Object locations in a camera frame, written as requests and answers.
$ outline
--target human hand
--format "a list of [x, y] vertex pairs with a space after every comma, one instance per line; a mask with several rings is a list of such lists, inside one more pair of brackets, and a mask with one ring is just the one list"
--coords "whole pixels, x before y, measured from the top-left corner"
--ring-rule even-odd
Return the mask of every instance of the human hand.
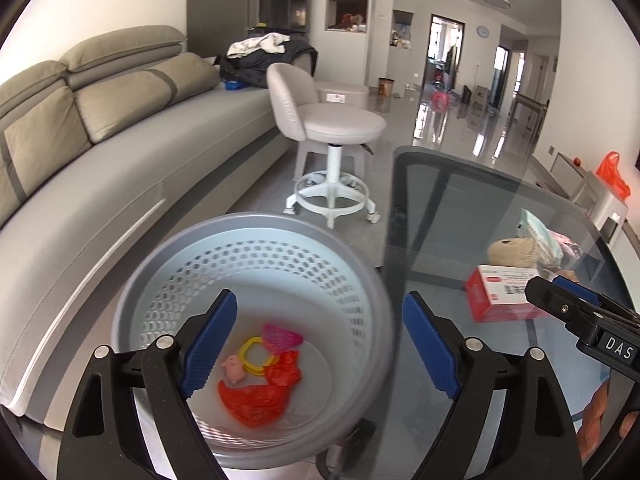
[[[602, 416], [607, 409], [608, 400], [609, 380], [602, 383], [593, 394], [591, 402], [582, 412], [582, 427], [578, 430], [577, 437], [580, 457], [583, 462], [593, 454], [600, 443]], [[631, 412], [624, 418], [620, 425], [620, 438], [625, 438], [628, 435], [636, 418], [638, 418], [638, 413]]]

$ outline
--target red stool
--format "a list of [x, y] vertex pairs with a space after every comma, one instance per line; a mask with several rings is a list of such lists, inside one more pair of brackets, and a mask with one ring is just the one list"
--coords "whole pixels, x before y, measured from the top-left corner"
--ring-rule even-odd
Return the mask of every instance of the red stool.
[[449, 107], [450, 95], [446, 92], [437, 91], [431, 97], [431, 108], [435, 112], [443, 113]]

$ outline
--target laundry basket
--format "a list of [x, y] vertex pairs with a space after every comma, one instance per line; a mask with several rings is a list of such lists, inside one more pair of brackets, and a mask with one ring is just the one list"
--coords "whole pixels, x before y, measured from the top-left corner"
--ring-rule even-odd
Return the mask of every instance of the laundry basket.
[[[111, 343], [145, 348], [205, 312], [224, 288], [238, 319], [207, 381], [188, 401], [222, 466], [262, 469], [313, 456], [357, 423], [384, 380], [393, 317], [371, 265], [334, 235], [299, 219], [227, 215], [196, 225], [157, 248], [127, 283]], [[247, 428], [227, 412], [217, 384], [221, 362], [260, 334], [265, 322], [302, 334], [294, 387], [284, 415]], [[136, 402], [150, 420], [143, 394]]]

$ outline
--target black jacket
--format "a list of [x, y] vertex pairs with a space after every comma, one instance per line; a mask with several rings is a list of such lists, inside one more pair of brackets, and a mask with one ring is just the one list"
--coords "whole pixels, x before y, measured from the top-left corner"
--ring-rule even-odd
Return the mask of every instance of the black jacket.
[[289, 40], [283, 43], [284, 54], [269, 54], [262, 49], [248, 56], [229, 59], [227, 56], [220, 62], [220, 75], [225, 81], [243, 81], [251, 86], [267, 88], [267, 68], [273, 63], [293, 63], [303, 54], [311, 56], [311, 75], [316, 72], [318, 51], [302, 40]]

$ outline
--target sofa seat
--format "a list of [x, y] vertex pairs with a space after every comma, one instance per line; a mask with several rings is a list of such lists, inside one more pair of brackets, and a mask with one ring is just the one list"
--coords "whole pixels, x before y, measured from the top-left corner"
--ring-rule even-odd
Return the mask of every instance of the sofa seat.
[[0, 231], [0, 403], [21, 415], [108, 270], [182, 195], [275, 126], [267, 90], [222, 85], [92, 147]]

